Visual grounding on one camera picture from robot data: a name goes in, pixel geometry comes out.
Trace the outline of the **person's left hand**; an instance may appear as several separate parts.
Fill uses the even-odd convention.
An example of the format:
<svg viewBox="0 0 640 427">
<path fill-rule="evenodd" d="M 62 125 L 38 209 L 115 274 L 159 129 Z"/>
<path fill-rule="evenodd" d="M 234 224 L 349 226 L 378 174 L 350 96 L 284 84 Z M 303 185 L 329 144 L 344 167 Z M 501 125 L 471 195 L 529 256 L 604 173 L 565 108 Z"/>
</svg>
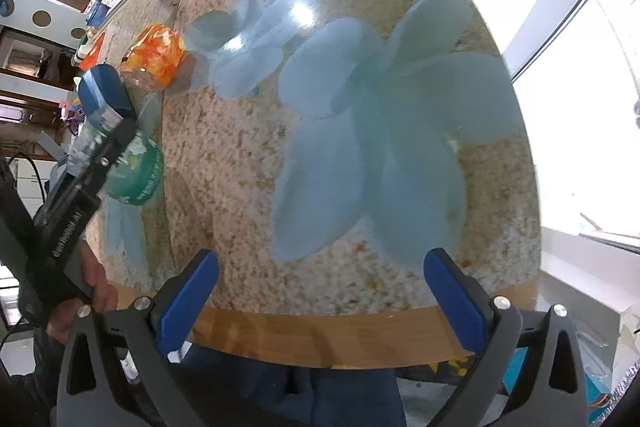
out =
<svg viewBox="0 0 640 427">
<path fill-rule="evenodd" d="M 98 312 L 110 312 L 117 309 L 118 294 L 116 288 L 107 282 L 104 266 L 86 241 L 78 243 L 82 259 L 82 276 L 92 290 L 91 306 Z M 77 311 L 84 305 L 81 299 L 73 298 L 57 305 L 50 315 L 46 333 L 59 343 L 66 343 L 70 337 Z"/>
</svg>

